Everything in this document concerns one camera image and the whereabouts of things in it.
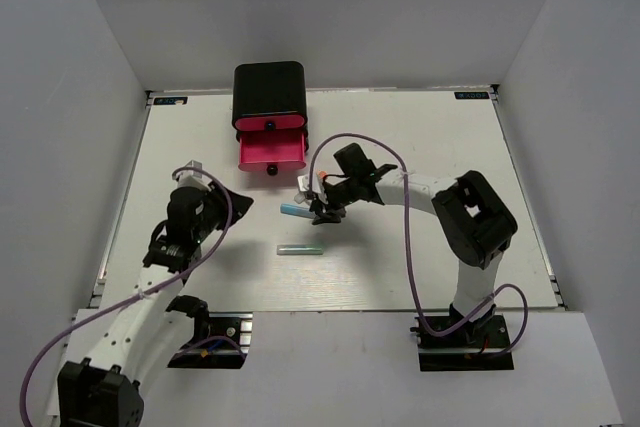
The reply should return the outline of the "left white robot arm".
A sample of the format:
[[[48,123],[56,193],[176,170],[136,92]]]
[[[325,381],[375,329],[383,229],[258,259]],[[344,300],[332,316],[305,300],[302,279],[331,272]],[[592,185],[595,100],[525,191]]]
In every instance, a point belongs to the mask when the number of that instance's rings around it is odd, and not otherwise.
[[[180,354],[218,341],[238,346],[214,336],[207,303],[182,290],[206,238],[226,233],[253,202],[213,182],[179,182],[151,234],[133,303],[118,308],[94,347],[58,374],[61,425],[138,426],[151,383]]]

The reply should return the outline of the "green capped highlighter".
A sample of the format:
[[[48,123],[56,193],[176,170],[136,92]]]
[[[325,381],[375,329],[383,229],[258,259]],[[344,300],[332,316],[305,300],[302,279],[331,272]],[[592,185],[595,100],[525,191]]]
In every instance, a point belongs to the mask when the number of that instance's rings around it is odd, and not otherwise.
[[[276,246],[278,256],[319,256],[324,254],[324,249],[319,245],[311,244],[279,244]]]

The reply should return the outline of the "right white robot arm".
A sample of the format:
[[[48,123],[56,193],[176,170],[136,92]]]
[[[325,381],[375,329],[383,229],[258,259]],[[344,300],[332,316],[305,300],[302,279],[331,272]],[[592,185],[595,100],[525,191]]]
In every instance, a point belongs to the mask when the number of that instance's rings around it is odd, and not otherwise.
[[[356,202],[401,206],[437,218],[447,244],[459,261],[457,285],[450,304],[453,337],[472,346],[484,338],[484,316],[495,305],[494,286],[503,253],[518,224],[488,180],[470,170],[457,178],[433,178],[411,173],[400,162],[377,166],[361,146],[351,143],[334,154],[341,172],[310,167],[298,178],[299,194],[314,213],[315,225],[339,223]]]

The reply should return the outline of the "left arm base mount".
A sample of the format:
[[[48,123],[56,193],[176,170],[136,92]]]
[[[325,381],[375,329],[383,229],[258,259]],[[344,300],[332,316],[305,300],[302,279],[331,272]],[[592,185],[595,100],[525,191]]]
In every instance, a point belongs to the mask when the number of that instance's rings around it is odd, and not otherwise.
[[[248,356],[252,313],[210,312],[203,327],[171,359],[171,369],[239,370]]]

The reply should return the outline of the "black drawer cabinet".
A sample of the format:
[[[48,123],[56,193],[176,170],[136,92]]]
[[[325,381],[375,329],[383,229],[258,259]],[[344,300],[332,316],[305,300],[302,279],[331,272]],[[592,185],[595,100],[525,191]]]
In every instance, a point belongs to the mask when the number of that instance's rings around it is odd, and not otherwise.
[[[306,118],[302,130],[308,146],[308,108],[305,71],[294,60],[245,63],[234,70],[232,89],[233,123],[243,117],[297,114]]]

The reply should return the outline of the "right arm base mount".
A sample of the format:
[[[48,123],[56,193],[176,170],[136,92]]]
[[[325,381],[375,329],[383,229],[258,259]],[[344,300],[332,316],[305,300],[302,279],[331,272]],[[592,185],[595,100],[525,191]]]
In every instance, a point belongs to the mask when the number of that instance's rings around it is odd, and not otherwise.
[[[503,315],[494,315],[468,337],[460,329],[446,337],[430,335],[419,322],[410,328],[416,336],[421,372],[512,371],[514,361]]]

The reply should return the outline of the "pink drawer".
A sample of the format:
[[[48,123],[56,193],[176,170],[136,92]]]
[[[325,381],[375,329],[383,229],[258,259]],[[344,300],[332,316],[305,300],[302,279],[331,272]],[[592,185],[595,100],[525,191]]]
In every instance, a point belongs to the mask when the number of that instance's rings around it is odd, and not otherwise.
[[[307,143],[302,130],[244,132],[239,144],[238,168],[244,172],[284,172],[306,166]]]
[[[254,116],[237,119],[233,126],[241,132],[288,130],[302,128],[306,118],[297,114]]]

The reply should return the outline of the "blue capped highlighter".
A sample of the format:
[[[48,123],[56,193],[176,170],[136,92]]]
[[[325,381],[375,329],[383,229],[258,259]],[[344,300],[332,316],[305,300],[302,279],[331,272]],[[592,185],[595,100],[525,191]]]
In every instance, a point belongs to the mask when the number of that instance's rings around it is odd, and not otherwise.
[[[309,210],[308,207],[302,205],[293,204],[281,204],[280,213],[283,215],[300,217],[305,219],[313,219],[315,214]]]

